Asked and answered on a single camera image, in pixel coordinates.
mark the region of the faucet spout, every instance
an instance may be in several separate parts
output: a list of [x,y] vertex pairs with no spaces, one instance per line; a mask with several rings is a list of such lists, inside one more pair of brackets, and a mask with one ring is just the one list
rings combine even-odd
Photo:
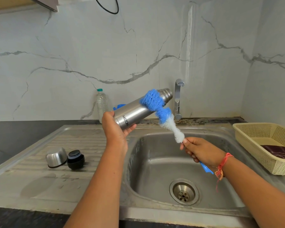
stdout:
[[174,90],[174,110],[173,113],[175,115],[175,119],[180,120],[181,114],[180,114],[180,88],[185,85],[185,82],[181,79],[177,79],[175,81],[175,90]]

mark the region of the sink drain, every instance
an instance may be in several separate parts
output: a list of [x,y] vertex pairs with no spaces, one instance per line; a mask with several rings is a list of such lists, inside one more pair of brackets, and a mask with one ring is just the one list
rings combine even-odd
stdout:
[[170,184],[172,198],[180,204],[192,205],[198,200],[198,190],[186,179],[176,179]]

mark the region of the red thread bracelet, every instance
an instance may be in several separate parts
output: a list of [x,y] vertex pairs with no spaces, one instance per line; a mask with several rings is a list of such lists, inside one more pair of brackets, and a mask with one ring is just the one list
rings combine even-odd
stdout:
[[218,166],[218,170],[215,172],[215,175],[218,177],[218,181],[217,181],[217,184],[216,184],[216,191],[218,191],[218,183],[219,183],[219,181],[222,180],[223,177],[224,177],[222,168],[225,165],[225,163],[226,163],[226,161],[227,161],[227,159],[229,157],[233,157],[233,155],[230,154],[230,153],[226,153],[225,157],[223,158],[223,160],[221,161],[221,163]]

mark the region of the stainless steel bottle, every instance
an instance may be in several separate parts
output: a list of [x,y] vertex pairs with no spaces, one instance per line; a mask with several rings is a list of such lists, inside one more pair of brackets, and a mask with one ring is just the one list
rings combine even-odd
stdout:
[[[170,89],[157,90],[160,93],[160,97],[167,104],[173,97]],[[125,130],[133,124],[141,121],[145,117],[151,115],[153,112],[149,111],[147,107],[139,103],[140,99],[130,102],[127,105],[114,111],[115,122],[120,126],[122,130]]]

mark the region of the black countertop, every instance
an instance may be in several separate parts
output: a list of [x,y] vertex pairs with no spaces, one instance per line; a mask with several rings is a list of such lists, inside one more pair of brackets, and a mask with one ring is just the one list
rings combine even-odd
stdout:
[[[204,125],[208,123],[241,123],[240,117],[235,118],[193,118],[182,119],[179,124]],[[154,120],[143,120],[141,123],[154,123]],[[63,125],[99,124],[98,120],[70,121],[16,121],[0,122],[0,164],[26,149],[30,145],[54,132]],[[69,215],[53,214],[39,211],[0,208],[0,228],[63,227]],[[155,222],[119,221],[122,228],[185,228],[182,226]]]

